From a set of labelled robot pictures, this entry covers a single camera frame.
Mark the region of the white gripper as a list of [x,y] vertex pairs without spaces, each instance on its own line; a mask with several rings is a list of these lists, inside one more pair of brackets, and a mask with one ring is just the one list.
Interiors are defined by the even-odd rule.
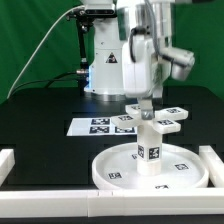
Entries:
[[[132,35],[122,47],[122,74],[124,93],[129,98],[152,95],[169,77],[171,63],[156,56],[153,41],[143,35]],[[151,98],[138,100],[143,120],[152,120],[154,110]]]

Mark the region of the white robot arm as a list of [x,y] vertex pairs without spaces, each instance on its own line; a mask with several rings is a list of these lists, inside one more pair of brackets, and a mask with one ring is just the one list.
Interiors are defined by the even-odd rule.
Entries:
[[81,0],[93,21],[94,59],[85,93],[104,101],[135,98],[141,116],[155,116],[170,76],[173,0]]

